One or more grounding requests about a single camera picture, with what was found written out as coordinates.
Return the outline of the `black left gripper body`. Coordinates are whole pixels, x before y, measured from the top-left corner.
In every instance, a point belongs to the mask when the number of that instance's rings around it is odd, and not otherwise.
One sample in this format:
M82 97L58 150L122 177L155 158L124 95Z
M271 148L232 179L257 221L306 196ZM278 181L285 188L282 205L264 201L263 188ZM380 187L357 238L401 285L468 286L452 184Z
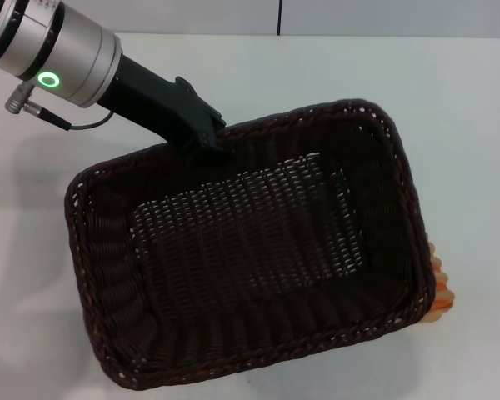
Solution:
M213 124L226 126L221 113L203 101L188 81L176 77L169 82L124 55L97 104L156 133L177 153L192 140L209 146ZM211 148L209 160L226 156Z

